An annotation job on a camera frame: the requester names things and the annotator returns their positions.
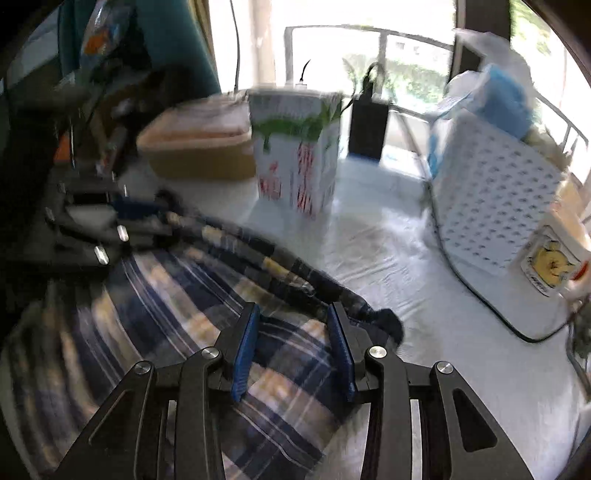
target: orange object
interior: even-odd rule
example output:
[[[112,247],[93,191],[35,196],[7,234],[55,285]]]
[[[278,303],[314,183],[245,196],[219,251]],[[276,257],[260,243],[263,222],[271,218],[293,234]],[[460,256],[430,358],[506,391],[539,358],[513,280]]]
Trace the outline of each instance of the orange object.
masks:
[[[86,45],[84,45],[84,53],[86,55],[96,55],[98,51],[104,47],[109,41],[109,33],[106,28],[98,31],[92,35]]]
[[[65,163],[70,161],[70,133],[66,132],[60,138],[60,144],[53,155],[53,163]]]

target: blue plaid fabric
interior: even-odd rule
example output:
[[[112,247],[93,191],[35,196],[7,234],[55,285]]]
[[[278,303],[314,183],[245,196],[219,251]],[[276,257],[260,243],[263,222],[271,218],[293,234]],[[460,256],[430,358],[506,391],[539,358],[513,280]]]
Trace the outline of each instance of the blue plaid fabric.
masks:
[[[303,479],[350,413],[324,324],[328,305],[341,301],[352,319],[385,326],[395,343],[398,319],[234,225],[174,214],[169,221],[181,227],[180,245],[126,258],[102,284],[49,284],[8,338],[14,406],[33,465],[42,475],[56,469],[134,363],[182,362],[256,302],[262,318],[248,390],[219,419],[226,478]]]

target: blue gripper pad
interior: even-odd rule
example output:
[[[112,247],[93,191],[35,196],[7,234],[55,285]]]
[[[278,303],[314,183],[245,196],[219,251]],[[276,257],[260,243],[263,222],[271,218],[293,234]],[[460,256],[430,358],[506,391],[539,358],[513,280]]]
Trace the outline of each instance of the blue gripper pad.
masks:
[[[255,356],[256,338],[258,337],[259,318],[261,311],[258,305],[252,309],[248,324],[244,330],[238,353],[236,354],[236,361],[234,363],[234,370],[232,373],[232,391],[230,396],[235,402],[239,402],[246,388],[248,387],[248,374],[251,370],[252,358]]]
[[[353,401],[356,391],[353,357],[333,305],[329,307],[326,324],[329,330],[330,346],[332,347],[336,368],[343,384],[345,397],[347,401]]]

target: cartoon character sticker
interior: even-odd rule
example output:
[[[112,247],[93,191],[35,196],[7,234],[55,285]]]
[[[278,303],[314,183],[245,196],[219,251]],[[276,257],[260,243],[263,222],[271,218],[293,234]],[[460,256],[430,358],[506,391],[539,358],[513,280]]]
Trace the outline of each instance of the cartoon character sticker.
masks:
[[[554,231],[546,226],[521,263],[521,269],[540,293],[550,296],[580,265],[580,261],[558,240]]]

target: white sheet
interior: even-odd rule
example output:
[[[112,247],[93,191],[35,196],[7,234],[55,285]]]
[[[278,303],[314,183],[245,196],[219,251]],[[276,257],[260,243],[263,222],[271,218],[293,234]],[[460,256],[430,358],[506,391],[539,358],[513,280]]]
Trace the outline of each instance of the white sheet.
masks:
[[[566,331],[542,345],[521,342],[457,282],[421,217],[416,180],[373,164],[339,165],[332,211],[316,220],[257,201],[256,182],[169,182],[142,164],[122,179],[131,195],[166,186],[203,213],[255,229],[404,322],[399,356],[432,366],[450,361],[496,417],[537,480],[553,480],[573,446],[583,396],[564,345]],[[564,320],[564,306],[544,300],[525,277],[495,278],[459,265],[473,284],[529,335]],[[343,426],[316,473],[358,479],[368,409]]]

